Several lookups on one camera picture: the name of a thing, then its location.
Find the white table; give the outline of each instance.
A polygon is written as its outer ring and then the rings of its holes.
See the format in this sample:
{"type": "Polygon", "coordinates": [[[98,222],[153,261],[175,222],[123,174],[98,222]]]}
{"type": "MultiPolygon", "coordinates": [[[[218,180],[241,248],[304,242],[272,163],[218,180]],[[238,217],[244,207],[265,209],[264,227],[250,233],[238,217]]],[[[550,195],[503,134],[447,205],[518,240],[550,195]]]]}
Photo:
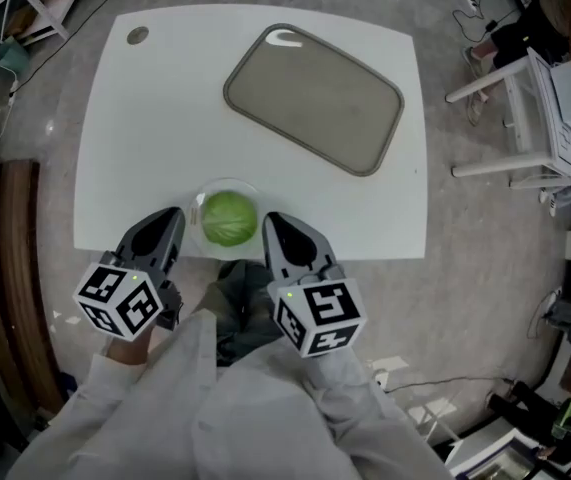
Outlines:
{"type": "Polygon", "coordinates": [[[517,154],[457,166],[456,177],[545,166],[558,177],[510,182],[511,188],[571,186],[571,129],[561,119],[550,66],[531,48],[528,55],[449,93],[449,103],[504,81],[511,108],[517,154]]]}
{"type": "MultiPolygon", "coordinates": [[[[119,16],[89,98],[76,172],[74,245],[114,249],[123,233],[170,205],[184,210],[216,178],[246,181],[269,210],[323,232],[338,258],[425,253],[425,122],[412,38],[317,12],[198,5],[119,16]],[[289,23],[394,82],[405,109],[380,169],[352,176],[230,109],[223,84],[270,25],[289,23]],[[149,36],[130,45],[128,33],[149,36]]],[[[186,233],[182,255],[202,253],[186,233]]]]}

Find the brown box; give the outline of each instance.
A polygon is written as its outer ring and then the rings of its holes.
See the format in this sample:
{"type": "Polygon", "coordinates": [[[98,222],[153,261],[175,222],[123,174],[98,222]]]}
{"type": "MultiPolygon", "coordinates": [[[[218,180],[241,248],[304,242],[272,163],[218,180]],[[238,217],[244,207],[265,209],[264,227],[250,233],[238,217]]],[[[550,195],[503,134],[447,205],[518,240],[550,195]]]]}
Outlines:
{"type": "Polygon", "coordinates": [[[37,12],[31,5],[21,7],[18,11],[12,14],[9,23],[5,27],[5,35],[17,36],[24,30],[27,30],[34,20],[36,19],[37,12]]]}

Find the concrete floor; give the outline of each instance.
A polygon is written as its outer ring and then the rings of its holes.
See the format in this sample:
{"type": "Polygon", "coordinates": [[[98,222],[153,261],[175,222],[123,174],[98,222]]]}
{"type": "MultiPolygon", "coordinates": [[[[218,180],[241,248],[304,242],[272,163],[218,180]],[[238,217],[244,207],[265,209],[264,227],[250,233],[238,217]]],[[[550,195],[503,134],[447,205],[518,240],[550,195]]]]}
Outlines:
{"type": "MultiPolygon", "coordinates": [[[[79,0],[66,25],[74,31],[103,0],[79,0]]],[[[350,262],[370,323],[356,350],[373,367],[393,370],[388,388],[452,376],[507,376],[533,382],[547,364],[554,334],[526,338],[539,300],[561,282],[564,231],[571,211],[552,219],[531,191],[510,191],[505,174],[455,179],[456,162],[493,158],[507,148],[501,125],[504,94],[497,91],[482,125],[467,121],[465,104],[448,105],[446,92],[469,81],[460,49],[466,44],[451,11],[464,0],[110,0],[22,88],[0,143],[0,158],[41,162],[38,252],[41,285],[59,365],[77,378],[104,338],[75,308],[71,293],[98,252],[73,248],[76,158],[92,80],[114,17],[154,7],[250,3],[334,13],[389,27],[414,38],[427,128],[429,221],[422,260],[350,262]]],[[[488,19],[509,10],[507,0],[483,0],[488,19]]],[[[467,27],[480,35],[480,20],[467,27]]],[[[35,45],[30,70],[58,48],[35,45]]],[[[0,71],[0,128],[11,77],[0,71]]],[[[408,187],[390,187],[408,190],[408,187]]],[[[181,259],[174,279],[186,308],[216,273],[216,262],[181,259]]],[[[482,418],[483,401],[498,382],[460,381],[401,390],[410,409],[419,397],[455,429],[482,418]]],[[[420,417],[421,410],[411,414],[420,417]]]]}

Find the black shorts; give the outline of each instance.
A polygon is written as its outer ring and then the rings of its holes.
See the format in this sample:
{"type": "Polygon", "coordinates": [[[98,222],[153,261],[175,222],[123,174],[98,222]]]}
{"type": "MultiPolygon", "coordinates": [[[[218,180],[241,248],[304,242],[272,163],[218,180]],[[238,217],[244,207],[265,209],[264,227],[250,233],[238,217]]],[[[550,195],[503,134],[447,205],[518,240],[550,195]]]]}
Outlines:
{"type": "Polygon", "coordinates": [[[550,63],[560,61],[569,51],[569,40],[549,22],[538,1],[532,2],[516,23],[494,32],[492,41],[498,48],[496,69],[525,57],[527,48],[533,48],[550,63]]]}

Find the transparent bowl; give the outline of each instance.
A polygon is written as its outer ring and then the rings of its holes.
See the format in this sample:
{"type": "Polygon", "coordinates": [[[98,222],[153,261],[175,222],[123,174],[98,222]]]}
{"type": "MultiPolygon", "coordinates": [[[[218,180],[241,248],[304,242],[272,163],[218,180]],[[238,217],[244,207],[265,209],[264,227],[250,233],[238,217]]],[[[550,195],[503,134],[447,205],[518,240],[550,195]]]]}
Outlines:
{"type": "Polygon", "coordinates": [[[249,183],[235,178],[221,178],[210,181],[203,185],[194,197],[188,212],[188,230],[189,235],[196,243],[196,246],[203,253],[203,256],[209,258],[218,258],[219,260],[232,261],[239,259],[256,259],[260,258],[263,250],[263,242],[261,237],[261,225],[265,218],[265,212],[259,203],[259,192],[249,183]],[[210,242],[205,236],[203,226],[201,224],[201,211],[205,201],[209,196],[218,192],[232,191],[244,195],[254,203],[256,208],[257,224],[254,236],[233,247],[223,247],[222,245],[210,242]]]}

